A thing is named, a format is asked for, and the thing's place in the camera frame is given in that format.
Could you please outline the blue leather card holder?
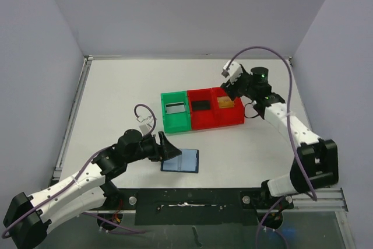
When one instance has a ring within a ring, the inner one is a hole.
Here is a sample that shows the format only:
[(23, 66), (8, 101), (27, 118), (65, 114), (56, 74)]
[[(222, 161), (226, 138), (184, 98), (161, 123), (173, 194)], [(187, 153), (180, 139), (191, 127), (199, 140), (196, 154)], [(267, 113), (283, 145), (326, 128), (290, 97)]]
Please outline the blue leather card holder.
[(175, 173), (199, 173), (199, 150), (181, 149), (181, 154), (161, 163), (160, 171)]

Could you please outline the gold striped card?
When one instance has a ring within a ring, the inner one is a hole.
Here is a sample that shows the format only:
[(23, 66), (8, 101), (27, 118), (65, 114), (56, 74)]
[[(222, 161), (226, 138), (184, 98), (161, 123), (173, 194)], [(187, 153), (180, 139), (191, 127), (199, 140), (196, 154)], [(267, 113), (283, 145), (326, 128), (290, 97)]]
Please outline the gold striped card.
[(228, 96), (217, 97), (217, 103), (218, 103), (219, 109), (234, 108), (235, 106), (235, 102), (232, 101)]

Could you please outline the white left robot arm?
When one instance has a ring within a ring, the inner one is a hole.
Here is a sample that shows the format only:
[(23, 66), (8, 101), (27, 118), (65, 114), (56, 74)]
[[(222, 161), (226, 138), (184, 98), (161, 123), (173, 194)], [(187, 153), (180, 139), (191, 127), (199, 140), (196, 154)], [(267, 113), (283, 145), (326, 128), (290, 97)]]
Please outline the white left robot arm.
[(63, 222), (101, 206), (115, 207), (119, 189), (112, 179), (125, 173), (128, 164), (143, 159), (162, 162), (181, 153), (162, 131), (143, 136), (129, 129), (117, 143), (94, 153), (77, 173), (39, 192), (13, 197), (1, 237), (11, 238), (17, 248), (35, 248)]

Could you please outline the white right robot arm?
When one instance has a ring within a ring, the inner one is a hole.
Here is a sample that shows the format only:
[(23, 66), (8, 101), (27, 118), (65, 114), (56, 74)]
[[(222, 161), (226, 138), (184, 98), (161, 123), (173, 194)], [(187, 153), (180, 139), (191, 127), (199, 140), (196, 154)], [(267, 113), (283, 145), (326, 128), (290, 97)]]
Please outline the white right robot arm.
[(268, 82), (269, 70), (254, 67), (247, 72), (241, 64), (226, 63), (221, 88), (230, 99), (247, 97), (254, 110), (270, 123), (290, 144), (294, 160), (288, 174), (265, 182), (259, 193), (263, 206), (271, 208), (280, 197), (312, 192), (339, 181), (337, 144), (313, 133), (293, 113), (281, 95)]

